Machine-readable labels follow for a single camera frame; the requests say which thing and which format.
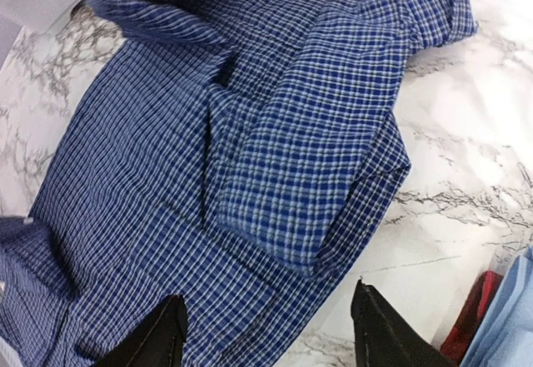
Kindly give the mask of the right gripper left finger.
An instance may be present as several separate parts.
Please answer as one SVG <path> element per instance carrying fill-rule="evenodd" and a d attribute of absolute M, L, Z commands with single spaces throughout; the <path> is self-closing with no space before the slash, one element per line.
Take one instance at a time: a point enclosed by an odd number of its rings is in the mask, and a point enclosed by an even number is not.
<path fill-rule="evenodd" d="M 187 307 L 180 295 L 164 298 L 119 345 L 93 366 L 178 367 L 187 342 Z"/>

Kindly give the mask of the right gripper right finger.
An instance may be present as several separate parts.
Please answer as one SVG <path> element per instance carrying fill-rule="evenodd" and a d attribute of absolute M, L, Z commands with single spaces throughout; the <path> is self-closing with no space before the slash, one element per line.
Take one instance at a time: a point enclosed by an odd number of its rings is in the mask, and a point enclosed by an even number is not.
<path fill-rule="evenodd" d="M 425 342 L 372 285 L 357 281 L 351 301 L 356 365 L 452 366 Z"/>

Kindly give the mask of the dark blue checked shirt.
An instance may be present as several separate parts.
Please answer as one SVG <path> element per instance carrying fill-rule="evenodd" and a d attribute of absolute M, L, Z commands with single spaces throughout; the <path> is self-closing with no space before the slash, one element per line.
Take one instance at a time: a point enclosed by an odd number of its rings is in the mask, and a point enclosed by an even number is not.
<path fill-rule="evenodd" d="M 89 366 L 175 295 L 185 366 L 274 365 L 408 175 L 406 62 L 470 1 L 87 1 L 125 41 L 1 222 L 2 338 Z"/>

